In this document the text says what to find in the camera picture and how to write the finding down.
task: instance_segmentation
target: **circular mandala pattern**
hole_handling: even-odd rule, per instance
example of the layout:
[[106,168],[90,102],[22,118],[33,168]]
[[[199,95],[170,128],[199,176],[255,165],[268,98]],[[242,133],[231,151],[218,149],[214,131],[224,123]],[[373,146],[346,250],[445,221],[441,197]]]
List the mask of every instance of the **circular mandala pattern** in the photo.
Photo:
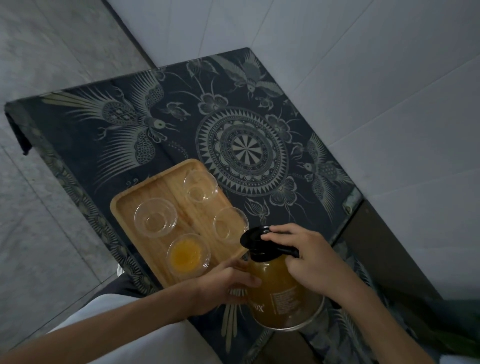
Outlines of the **circular mandala pattern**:
[[235,193],[262,196],[287,176],[285,143],[252,111],[231,107],[207,115],[198,126],[196,143],[209,171]]

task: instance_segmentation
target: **dark pants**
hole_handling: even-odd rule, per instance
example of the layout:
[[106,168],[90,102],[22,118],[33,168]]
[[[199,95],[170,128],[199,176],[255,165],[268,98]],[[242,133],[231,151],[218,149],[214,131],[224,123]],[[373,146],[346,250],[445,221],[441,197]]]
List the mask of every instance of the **dark pants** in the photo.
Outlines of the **dark pants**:
[[94,300],[98,296],[101,296],[102,294],[107,294],[107,293],[121,294],[123,296],[130,296],[130,297],[136,297],[136,298],[145,297],[144,294],[140,293],[140,291],[136,289],[135,285],[130,279],[130,276],[127,273],[123,273],[122,275],[120,275],[120,277],[110,282],[104,288],[102,288],[97,293],[95,293],[93,297],[90,298],[90,300],[86,304],[90,303],[92,300]]

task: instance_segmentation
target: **person's left hand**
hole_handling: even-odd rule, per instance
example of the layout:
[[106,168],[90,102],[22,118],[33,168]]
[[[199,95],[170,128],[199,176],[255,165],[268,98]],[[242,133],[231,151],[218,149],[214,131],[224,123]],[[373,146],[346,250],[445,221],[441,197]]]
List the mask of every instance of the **person's left hand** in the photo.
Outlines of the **person's left hand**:
[[246,267],[247,262],[232,258],[220,263],[207,274],[187,281],[194,285],[198,297],[192,315],[206,314],[224,303],[246,303],[246,296],[235,296],[229,293],[233,288],[259,287],[262,284],[260,278],[244,272]]

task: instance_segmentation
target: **forearm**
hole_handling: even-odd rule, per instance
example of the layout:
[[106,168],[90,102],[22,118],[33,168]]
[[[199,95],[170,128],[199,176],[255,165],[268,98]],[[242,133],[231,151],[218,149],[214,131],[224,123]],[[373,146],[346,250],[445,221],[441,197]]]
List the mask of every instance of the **forearm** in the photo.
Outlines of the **forearm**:
[[380,364],[434,363],[363,282],[351,285],[341,305],[357,323]]
[[196,291],[188,282],[53,331],[7,353],[0,364],[88,363],[191,315]]

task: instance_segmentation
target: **black lid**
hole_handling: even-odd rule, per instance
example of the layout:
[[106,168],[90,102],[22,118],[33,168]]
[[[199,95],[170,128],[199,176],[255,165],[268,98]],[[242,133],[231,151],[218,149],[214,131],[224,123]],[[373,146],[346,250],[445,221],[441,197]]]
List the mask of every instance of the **black lid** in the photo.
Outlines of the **black lid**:
[[298,249],[293,246],[262,240],[260,236],[268,232],[270,232],[268,226],[257,226],[244,232],[240,238],[240,244],[250,251],[250,258],[254,262],[268,262],[282,254],[288,254],[295,258],[300,256]]

